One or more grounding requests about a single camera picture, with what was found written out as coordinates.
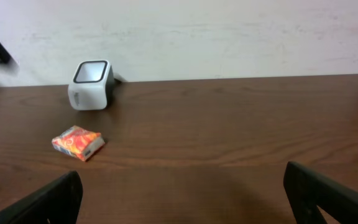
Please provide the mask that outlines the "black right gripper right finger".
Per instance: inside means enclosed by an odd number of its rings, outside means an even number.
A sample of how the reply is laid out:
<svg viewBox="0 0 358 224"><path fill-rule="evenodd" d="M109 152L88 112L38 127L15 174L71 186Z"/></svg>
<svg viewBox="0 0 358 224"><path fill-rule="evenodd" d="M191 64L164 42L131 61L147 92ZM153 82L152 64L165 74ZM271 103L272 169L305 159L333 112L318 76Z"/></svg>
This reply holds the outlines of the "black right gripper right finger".
<svg viewBox="0 0 358 224"><path fill-rule="evenodd" d="M339 223L358 223L358 192L297 162L288 162L283 186L297 224L326 223L324 210Z"/></svg>

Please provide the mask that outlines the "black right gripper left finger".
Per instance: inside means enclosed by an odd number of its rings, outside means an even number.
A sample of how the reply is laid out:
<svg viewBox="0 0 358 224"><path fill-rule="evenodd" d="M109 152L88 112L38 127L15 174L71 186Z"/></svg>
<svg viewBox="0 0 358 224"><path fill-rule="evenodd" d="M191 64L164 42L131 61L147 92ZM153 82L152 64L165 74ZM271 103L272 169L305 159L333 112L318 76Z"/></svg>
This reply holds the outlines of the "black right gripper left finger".
<svg viewBox="0 0 358 224"><path fill-rule="evenodd" d="M69 171L0 211L0 224L75 224L83 198L79 174Z"/></svg>

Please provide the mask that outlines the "small orange snack packet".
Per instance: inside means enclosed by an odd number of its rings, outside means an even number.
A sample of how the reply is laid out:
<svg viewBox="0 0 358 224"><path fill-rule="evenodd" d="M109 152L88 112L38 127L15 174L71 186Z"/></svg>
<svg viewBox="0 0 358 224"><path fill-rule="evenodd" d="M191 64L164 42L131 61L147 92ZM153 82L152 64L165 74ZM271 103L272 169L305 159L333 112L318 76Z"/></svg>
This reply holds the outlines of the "small orange snack packet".
<svg viewBox="0 0 358 224"><path fill-rule="evenodd" d="M52 139L54 149L84 162L104 145L101 133L88 131L79 126L72 126Z"/></svg>

